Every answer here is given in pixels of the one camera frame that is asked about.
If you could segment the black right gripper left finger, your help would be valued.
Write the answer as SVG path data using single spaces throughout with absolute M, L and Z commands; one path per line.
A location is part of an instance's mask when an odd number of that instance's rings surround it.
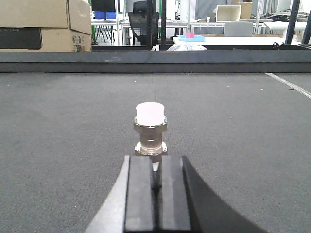
M 120 173 L 86 233 L 156 230 L 153 166 L 145 156 L 125 156 Z

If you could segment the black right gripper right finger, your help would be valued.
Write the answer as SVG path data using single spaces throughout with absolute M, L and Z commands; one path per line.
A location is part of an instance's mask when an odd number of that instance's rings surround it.
M 263 233 L 265 230 L 223 201 L 182 156 L 160 165 L 159 232 Z

